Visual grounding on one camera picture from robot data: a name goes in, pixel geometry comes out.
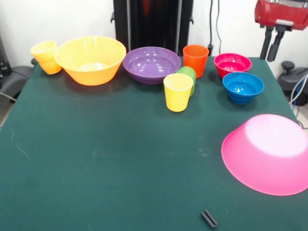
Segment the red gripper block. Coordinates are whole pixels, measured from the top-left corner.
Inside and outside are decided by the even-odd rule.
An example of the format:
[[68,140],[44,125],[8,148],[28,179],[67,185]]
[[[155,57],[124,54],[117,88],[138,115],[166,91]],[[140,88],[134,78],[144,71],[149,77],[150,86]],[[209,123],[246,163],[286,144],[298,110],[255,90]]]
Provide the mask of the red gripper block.
[[273,62],[286,26],[293,30],[304,30],[308,26],[308,2],[306,0],[258,0],[255,7],[255,22],[266,26],[261,60],[267,57],[273,26],[276,26],[277,35],[267,57],[268,62]]

